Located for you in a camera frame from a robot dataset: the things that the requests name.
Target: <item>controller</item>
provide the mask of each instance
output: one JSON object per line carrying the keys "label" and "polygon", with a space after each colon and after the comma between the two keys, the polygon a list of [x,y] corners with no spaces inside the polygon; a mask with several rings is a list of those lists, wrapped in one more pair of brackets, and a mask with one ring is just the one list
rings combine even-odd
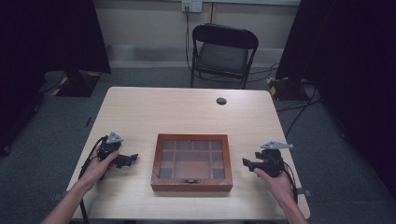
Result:
{"label": "controller", "polygon": [[262,169],[271,177],[277,177],[285,170],[285,165],[279,149],[264,149],[262,152],[255,152],[256,159],[262,161],[250,161],[242,158],[242,163],[248,167],[250,172],[254,169]]}
{"label": "controller", "polygon": [[[99,161],[103,161],[110,153],[118,150],[122,141],[123,139],[114,132],[111,132],[109,136],[105,136],[97,154]],[[132,163],[137,160],[137,156],[138,154],[132,156],[119,155],[112,163],[115,164],[117,168],[131,166]]]}

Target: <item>wooden table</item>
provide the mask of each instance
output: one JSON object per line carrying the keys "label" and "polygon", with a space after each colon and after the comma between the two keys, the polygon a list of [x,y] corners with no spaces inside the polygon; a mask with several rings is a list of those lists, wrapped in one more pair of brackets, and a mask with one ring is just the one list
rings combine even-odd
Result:
{"label": "wooden table", "polygon": [[[218,105],[219,97],[227,100]],[[108,90],[76,170],[95,142],[115,131],[120,154],[139,154],[131,167],[112,169],[84,197],[89,218],[138,220],[285,219],[266,183],[242,164],[269,141],[286,142],[267,91],[114,87]],[[158,133],[228,134],[233,175],[230,192],[155,192],[150,186]],[[281,149],[301,186],[288,149]],[[310,211],[304,195],[299,206]],[[82,218],[80,210],[74,218]]]}

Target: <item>black folding chair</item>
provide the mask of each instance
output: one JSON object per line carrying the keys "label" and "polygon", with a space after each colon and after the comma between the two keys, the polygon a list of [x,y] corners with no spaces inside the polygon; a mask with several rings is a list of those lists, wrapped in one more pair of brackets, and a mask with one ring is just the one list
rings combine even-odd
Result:
{"label": "black folding chair", "polygon": [[259,46],[257,36],[245,29],[205,23],[192,31],[191,88],[195,71],[241,80],[246,87],[253,57]]}

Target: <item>black cable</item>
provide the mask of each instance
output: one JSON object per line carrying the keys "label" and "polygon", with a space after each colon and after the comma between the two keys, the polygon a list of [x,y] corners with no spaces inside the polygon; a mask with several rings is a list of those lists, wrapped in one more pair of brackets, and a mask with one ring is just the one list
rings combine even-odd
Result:
{"label": "black cable", "polygon": [[306,105],[303,106],[303,109],[300,111],[300,113],[297,115],[297,117],[294,119],[294,121],[293,121],[293,122],[291,123],[291,125],[289,126],[288,131],[287,131],[286,134],[285,134],[285,138],[288,137],[288,135],[289,135],[289,133],[290,133],[290,130],[291,130],[291,128],[293,127],[294,123],[297,121],[297,119],[301,116],[301,114],[303,114],[303,112],[306,110],[306,108],[311,104],[311,102],[312,102],[312,100],[313,100],[313,98],[314,98],[314,96],[315,96],[315,93],[317,92],[317,89],[318,89],[318,86],[315,86],[314,92],[312,93],[311,98],[309,99],[308,103],[306,103]]}
{"label": "black cable", "polygon": [[190,9],[188,7],[184,7],[186,11],[186,22],[187,22],[187,30],[186,30],[186,60],[187,60],[187,66],[190,67],[190,62],[189,62],[189,49],[190,49],[190,20],[189,20],[189,11]]}
{"label": "black cable", "polygon": [[[257,81],[261,81],[261,80],[263,80],[263,79],[265,79],[265,78],[271,76],[272,71],[274,71],[274,70],[277,69],[277,68],[273,68],[273,67],[274,67],[275,65],[277,65],[277,64],[278,64],[278,63],[274,63],[273,65],[271,65],[271,68],[270,68],[269,70],[264,70],[264,71],[260,71],[260,72],[250,73],[250,74],[259,74],[259,73],[269,72],[269,74],[268,74],[267,76],[265,76],[265,77],[261,77],[261,78],[258,78],[258,79],[253,79],[253,80],[250,80],[250,81],[248,81],[248,82],[257,82]],[[221,82],[221,83],[240,83],[240,81],[224,81],[224,80],[215,80],[215,79],[214,79],[214,78],[221,78],[221,77],[224,77],[224,76],[199,77],[199,76],[197,76],[197,75],[195,75],[195,74],[194,74],[194,76],[195,76],[195,77],[198,77],[198,78],[200,78],[200,79],[203,79],[203,80],[207,80],[207,81],[214,81],[214,82]]]}
{"label": "black cable", "polygon": [[277,69],[277,67],[276,67],[276,68],[273,68],[275,65],[279,65],[279,63],[274,63],[273,65],[271,65],[270,70],[264,70],[264,71],[259,71],[259,72],[250,72],[250,74],[258,74],[258,73],[265,73],[265,72],[274,71],[274,70]]}
{"label": "black cable", "polygon": [[[85,171],[87,170],[88,166],[90,165],[91,160],[93,158],[95,158],[95,157],[91,158],[91,156],[92,156],[92,153],[95,151],[96,147],[98,146],[98,144],[105,139],[106,139],[105,137],[101,137],[95,143],[95,145],[93,146],[93,148],[90,152],[90,155],[88,155],[87,160],[85,160],[84,164],[81,166],[81,171],[79,172],[78,179],[80,179],[84,175]],[[90,223],[90,221],[88,219],[88,215],[87,215],[87,210],[85,209],[84,201],[82,199],[81,199],[81,202],[79,203],[79,207],[81,209],[81,214],[82,214],[82,218],[84,219],[84,223]]]}
{"label": "black cable", "polygon": [[[317,104],[318,102],[320,102],[320,100],[321,100],[321,97],[319,97],[315,102],[313,102],[313,103],[311,103],[311,104],[309,104],[309,105],[315,105],[315,104]],[[296,104],[293,104],[293,105],[302,104],[302,103],[303,103],[303,101],[301,101],[301,102],[299,102],[299,103],[296,103]],[[284,111],[293,110],[293,109],[301,109],[301,108],[303,108],[303,107],[306,106],[306,105],[300,105],[300,106],[296,106],[296,107],[292,107],[292,108],[289,108],[289,106],[290,106],[290,105],[286,106],[286,107],[283,108],[283,109],[279,109],[279,110],[277,110],[276,112],[281,112],[280,114],[278,114],[278,115],[281,115],[282,112],[284,112]]]}
{"label": "black cable", "polygon": [[59,80],[58,80],[53,86],[47,88],[46,90],[41,91],[40,93],[44,93],[44,92],[50,91],[50,90],[52,90],[53,88],[57,87],[57,86],[62,82],[63,79],[64,79],[64,71],[62,72],[62,75],[61,75],[61,77],[59,78]]}
{"label": "black cable", "polygon": [[298,194],[297,194],[297,187],[296,187],[296,180],[295,180],[295,178],[294,178],[294,173],[293,173],[293,171],[291,170],[290,166],[289,166],[287,163],[285,163],[285,164],[289,167],[290,172],[288,172],[286,169],[284,169],[283,172],[285,172],[286,175],[287,175],[288,178],[289,178],[289,181],[290,181],[290,183],[291,183],[291,187],[292,187],[292,190],[293,190],[294,201],[295,201],[296,203],[298,203]]}
{"label": "black cable", "polygon": [[276,113],[278,113],[277,115],[280,116],[283,112],[285,112],[287,110],[302,108],[304,105],[300,105],[300,106],[297,106],[297,107],[292,107],[292,106],[299,105],[299,104],[304,104],[304,103],[305,103],[304,101],[299,101],[297,103],[287,105],[287,106],[283,107],[282,109],[277,110]]}
{"label": "black cable", "polygon": [[214,7],[215,3],[212,2],[212,8],[210,10],[210,23],[213,22],[213,7]]}

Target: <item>chair backrest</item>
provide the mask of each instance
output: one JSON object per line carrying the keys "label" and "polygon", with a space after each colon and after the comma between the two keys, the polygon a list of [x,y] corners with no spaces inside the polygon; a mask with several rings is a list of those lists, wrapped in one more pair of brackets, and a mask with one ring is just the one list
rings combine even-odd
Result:
{"label": "chair backrest", "polygon": [[228,46],[240,49],[253,49],[259,46],[259,39],[245,29],[237,29],[213,23],[196,26],[192,31],[192,39],[200,42]]}

